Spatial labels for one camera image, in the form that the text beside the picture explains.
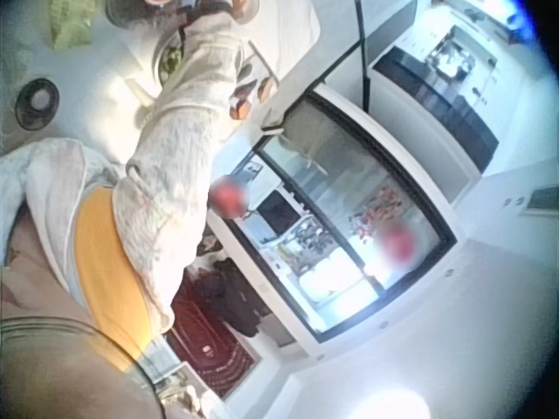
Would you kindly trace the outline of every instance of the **black countertop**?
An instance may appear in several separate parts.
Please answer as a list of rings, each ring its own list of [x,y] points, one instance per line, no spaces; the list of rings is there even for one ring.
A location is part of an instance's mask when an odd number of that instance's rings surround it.
[[[373,67],[431,113],[483,173],[499,145],[486,123],[464,97],[428,64],[393,47]]]

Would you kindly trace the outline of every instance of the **vegetables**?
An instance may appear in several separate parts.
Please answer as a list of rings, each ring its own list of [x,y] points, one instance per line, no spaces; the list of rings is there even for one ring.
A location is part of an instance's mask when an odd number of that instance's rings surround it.
[[[180,41],[178,45],[174,45],[173,42],[169,43],[159,62],[159,80],[162,85],[176,72],[178,66],[183,62],[183,58],[183,45]]]

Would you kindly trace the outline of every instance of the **orange garment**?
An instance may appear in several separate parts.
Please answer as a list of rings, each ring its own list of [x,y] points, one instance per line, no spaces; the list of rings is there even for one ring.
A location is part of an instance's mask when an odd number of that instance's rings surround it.
[[[112,192],[97,188],[81,203],[76,217],[74,256],[96,327],[138,359],[151,341],[151,324],[140,279],[116,230]],[[95,340],[94,346],[119,369],[130,366],[130,360],[107,342]]]

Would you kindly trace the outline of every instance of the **white cloth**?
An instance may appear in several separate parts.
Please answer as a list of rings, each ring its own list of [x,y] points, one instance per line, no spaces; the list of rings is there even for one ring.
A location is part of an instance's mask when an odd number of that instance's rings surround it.
[[[68,260],[79,203],[92,186],[114,185],[117,230],[162,331],[173,323],[171,300],[202,238],[211,163],[232,130],[229,98],[244,47],[226,13],[201,17],[185,32],[188,59],[155,103],[123,178],[104,156],[70,139],[45,139],[0,159],[0,257],[26,200],[51,268],[70,292],[69,283],[79,283]]]

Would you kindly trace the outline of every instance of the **white shirt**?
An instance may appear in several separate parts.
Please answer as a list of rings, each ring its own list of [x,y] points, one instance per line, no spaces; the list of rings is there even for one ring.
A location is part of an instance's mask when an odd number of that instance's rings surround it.
[[[173,323],[171,300],[202,238],[211,164],[232,130],[229,98],[243,62],[240,29],[225,13],[198,19],[185,35],[187,59],[155,103],[124,176],[103,155],[71,139],[44,139],[0,159],[0,257],[26,201],[57,279],[77,292],[77,209],[95,185],[113,185],[118,234],[160,315],[161,332]]]

